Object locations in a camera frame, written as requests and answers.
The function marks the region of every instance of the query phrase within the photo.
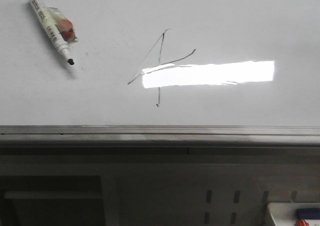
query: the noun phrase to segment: black marker tip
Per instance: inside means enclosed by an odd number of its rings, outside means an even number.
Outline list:
[[[75,64],[75,62],[74,62],[74,60],[73,60],[72,58],[69,58],[69,59],[68,59],[68,63],[69,63],[70,65],[74,65],[74,64]]]

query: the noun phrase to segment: blue object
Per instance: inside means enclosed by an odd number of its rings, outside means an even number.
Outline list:
[[[320,220],[320,208],[298,208],[296,216],[299,220]]]

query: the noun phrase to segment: whiteboard marker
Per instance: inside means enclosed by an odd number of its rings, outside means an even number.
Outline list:
[[[41,0],[29,0],[29,2],[55,49],[66,59],[70,65],[74,65],[75,63],[71,57],[69,45],[62,37],[56,25],[56,20],[53,18],[49,9]]]

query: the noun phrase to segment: whiteboard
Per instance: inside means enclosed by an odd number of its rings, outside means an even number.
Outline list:
[[[74,24],[75,65],[27,0],[0,0],[0,125],[320,126],[320,0],[44,0]],[[271,81],[144,88],[141,67],[274,62]]]

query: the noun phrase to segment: rectangular hole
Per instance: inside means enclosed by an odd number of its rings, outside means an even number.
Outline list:
[[[234,202],[235,204],[238,204],[238,203],[239,203],[239,201],[240,201],[240,191],[239,191],[239,190],[237,190],[237,191],[235,191],[235,192],[234,192],[234,199],[233,199],[233,202]]]
[[[235,225],[235,224],[236,224],[236,220],[237,220],[237,213],[236,213],[236,212],[233,212],[233,213],[231,214],[230,224],[231,224],[231,225]]]
[[[295,201],[296,201],[297,194],[298,194],[297,191],[292,191],[292,192],[291,192],[290,198],[291,198],[291,201],[292,201],[292,202],[295,202]]]
[[[205,225],[208,225],[208,224],[209,224],[209,219],[210,219],[210,213],[209,213],[209,212],[205,212],[205,213],[204,213],[203,223],[204,223]]]
[[[262,204],[266,204],[268,202],[269,191],[264,191],[261,199]]]
[[[208,190],[206,192],[205,202],[208,203],[208,204],[211,203],[211,198],[212,198],[212,190]]]

